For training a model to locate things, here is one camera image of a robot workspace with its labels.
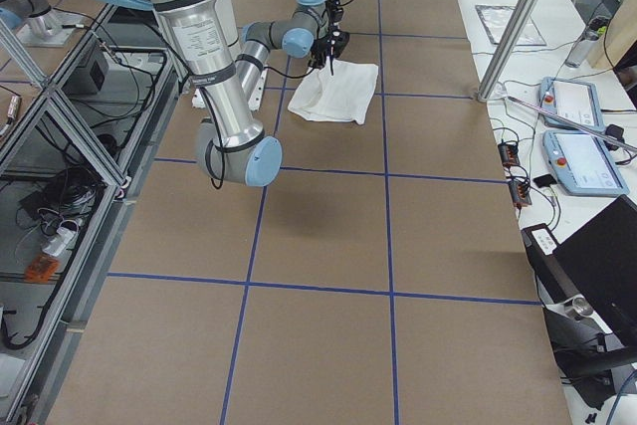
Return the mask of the white long-sleeve printed shirt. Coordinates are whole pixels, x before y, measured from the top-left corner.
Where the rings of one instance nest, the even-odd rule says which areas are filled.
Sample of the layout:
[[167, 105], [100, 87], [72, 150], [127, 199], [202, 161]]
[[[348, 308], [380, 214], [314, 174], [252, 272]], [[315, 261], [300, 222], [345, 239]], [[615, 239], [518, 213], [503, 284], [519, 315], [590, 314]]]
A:
[[288, 111], [308, 121], [364, 125], [374, 95], [378, 66], [334, 60], [303, 78]]

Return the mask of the silver foil tray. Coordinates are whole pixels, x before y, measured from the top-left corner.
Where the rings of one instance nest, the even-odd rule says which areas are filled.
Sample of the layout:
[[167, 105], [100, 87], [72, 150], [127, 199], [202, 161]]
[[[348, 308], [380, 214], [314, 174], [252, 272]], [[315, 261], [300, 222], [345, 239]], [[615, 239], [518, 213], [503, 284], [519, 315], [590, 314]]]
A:
[[[499, 45], [515, 13], [514, 6], [483, 5], [475, 6], [478, 17], [492, 45]], [[527, 22], [516, 42], [517, 46], [543, 47], [546, 41], [532, 18]]]

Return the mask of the upper black orange circuit module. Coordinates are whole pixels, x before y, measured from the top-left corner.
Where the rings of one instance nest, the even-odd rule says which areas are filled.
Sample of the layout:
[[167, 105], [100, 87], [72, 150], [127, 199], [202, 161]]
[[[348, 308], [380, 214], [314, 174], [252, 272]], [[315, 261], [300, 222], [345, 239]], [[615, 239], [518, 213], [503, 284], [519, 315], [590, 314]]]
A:
[[501, 142], [498, 144], [498, 152], [504, 167], [520, 166], [518, 146], [514, 143]]

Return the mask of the black orange circuit module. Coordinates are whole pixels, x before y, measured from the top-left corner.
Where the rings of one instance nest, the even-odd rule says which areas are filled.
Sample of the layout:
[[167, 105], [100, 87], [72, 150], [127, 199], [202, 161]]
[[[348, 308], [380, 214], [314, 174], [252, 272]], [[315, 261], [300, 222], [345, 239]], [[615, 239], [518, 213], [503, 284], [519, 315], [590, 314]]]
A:
[[518, 146], [514, 143], [501, 142], [498, 144], [498, 152], [504, 167], [520, 166]]
[[529, 185], [518, 178], [511, 178], [508, 182], [513, 205], [522, 209], [532, 205]]

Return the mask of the lower black orange circuit module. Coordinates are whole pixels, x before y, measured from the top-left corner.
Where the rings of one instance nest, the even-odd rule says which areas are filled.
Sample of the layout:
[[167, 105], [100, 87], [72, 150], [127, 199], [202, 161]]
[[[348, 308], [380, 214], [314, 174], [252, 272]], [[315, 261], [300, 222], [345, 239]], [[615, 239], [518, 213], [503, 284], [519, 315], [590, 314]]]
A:
[[532, 205], [529, 185], [518, 178], [511, 178], [508, 182], [513, 205], [522, 209]]

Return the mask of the upper blue teach pendant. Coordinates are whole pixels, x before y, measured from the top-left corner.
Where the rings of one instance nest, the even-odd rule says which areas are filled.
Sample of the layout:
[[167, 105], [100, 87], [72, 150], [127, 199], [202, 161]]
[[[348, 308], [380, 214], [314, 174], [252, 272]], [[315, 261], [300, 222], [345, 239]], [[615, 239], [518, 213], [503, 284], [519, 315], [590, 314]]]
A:
[[545, 77], [538, 98], [540, 106], [551, 113], [596, 131], [605, 128], [597, 89], [592, 83]]

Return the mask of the blue teach pendant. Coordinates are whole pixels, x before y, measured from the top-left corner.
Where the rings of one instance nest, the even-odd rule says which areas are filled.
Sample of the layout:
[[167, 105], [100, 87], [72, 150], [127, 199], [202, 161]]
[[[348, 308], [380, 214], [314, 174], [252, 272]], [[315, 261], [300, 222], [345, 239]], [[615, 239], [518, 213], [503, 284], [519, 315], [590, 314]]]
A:
[[548, 130], [542, 136], [546, 162], [573, 196], [618, 197], [630, 190], [603, 142], [583, 132]]
[[597, 89], [592, 83], [545, 77], [538, 98], [540, 106], [551, 113], [596, 131], [605, 128]]

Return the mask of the grey water bottle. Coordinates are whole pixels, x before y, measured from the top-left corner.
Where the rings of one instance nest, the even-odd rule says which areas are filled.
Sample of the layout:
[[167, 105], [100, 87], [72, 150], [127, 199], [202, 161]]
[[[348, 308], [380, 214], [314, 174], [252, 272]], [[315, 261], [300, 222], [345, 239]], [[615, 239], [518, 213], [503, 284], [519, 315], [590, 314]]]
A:
[[587, 24], [565, 60], [568, 67], [578, 68], [582, 64], [606, 31], [609, 21], [608, 17], [596, 16]]

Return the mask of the lower blue teach pendant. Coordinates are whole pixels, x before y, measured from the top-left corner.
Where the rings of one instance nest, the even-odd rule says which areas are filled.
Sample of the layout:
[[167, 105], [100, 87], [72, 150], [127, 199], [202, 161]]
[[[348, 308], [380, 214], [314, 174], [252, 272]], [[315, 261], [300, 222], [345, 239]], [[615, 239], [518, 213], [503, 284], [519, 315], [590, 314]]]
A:
[[548, 130], [542, 136], [546, 162], [573, 196], [618, 197], [630, 190], [603, 142], [583, 132]]

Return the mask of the black laptop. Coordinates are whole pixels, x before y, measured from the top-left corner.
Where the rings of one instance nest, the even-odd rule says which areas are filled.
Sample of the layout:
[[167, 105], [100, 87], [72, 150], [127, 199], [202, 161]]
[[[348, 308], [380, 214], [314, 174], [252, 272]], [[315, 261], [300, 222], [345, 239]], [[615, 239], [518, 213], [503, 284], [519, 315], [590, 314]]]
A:
[[565, 380], [590, 407], [636, 391], [636, 205], [622, 195], [559, 242], [538, 224], [522, 230], [537, 281], [562, 312], [544, 312]]

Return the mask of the orange device under table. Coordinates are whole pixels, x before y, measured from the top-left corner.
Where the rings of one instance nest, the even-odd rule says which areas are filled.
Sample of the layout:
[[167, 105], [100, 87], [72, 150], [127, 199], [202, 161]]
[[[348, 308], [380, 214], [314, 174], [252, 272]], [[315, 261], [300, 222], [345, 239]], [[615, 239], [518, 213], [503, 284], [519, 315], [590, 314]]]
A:
[[25, 280], [32, 283], [46, 283], [57, 271], [60, 262], [49, 255], [38, 255], [26, 268]]

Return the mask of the aluminium frame post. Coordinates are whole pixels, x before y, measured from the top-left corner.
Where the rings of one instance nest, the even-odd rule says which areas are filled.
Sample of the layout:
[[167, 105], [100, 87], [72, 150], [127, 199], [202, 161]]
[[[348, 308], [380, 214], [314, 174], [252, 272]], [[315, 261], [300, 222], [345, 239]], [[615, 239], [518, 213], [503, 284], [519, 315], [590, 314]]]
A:
[[476, 93], [479, 102], [487, 102], [496, 87], [507, 62], [513, 53], [516, 42], [530, 17], [532, 10], [538, 0], [518, 0], [516, 10], [505, 31], [501, 43], [498, 45], [495, 54], [490, 60], [486, 72], [481, 80]]

